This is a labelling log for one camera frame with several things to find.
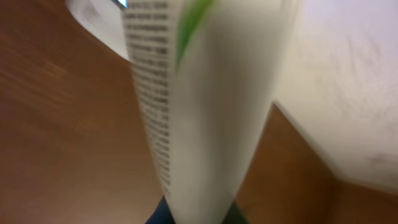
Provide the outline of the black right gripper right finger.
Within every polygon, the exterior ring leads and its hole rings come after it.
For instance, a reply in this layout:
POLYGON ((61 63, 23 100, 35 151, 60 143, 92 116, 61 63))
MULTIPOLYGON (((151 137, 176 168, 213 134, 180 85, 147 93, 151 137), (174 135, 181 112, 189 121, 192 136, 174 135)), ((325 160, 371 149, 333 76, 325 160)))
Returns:
POLYGON ((222 224, 249 224, 249 222, 238 204, 233 201, 222 224))

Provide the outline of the white barcode scanner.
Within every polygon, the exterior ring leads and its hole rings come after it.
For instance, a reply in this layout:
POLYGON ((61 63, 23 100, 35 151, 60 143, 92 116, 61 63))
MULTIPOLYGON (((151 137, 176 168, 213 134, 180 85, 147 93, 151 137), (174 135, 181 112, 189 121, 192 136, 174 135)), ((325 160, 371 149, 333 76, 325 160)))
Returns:
POLYGON ((126 0, 66 0, 75 20, 125 60, 127 53, 122 14, 126 0))

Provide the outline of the white tube with gold cap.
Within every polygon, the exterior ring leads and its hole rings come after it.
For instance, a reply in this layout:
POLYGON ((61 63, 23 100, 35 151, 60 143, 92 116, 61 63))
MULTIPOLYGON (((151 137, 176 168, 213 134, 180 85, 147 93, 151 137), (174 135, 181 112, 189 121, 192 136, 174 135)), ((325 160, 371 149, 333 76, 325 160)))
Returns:
POLYGON ((123 28, 174 223, 222 223, 267 122, 298 1, 130 0, 123 28))

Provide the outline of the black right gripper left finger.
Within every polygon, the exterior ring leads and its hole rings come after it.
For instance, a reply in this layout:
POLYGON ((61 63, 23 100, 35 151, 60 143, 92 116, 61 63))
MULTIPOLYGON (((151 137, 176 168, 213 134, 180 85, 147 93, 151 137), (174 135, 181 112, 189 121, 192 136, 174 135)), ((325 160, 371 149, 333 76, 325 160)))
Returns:
POLYGON ((145 224, 174 224, 174 218, 165 197, 162 197, 145 224))

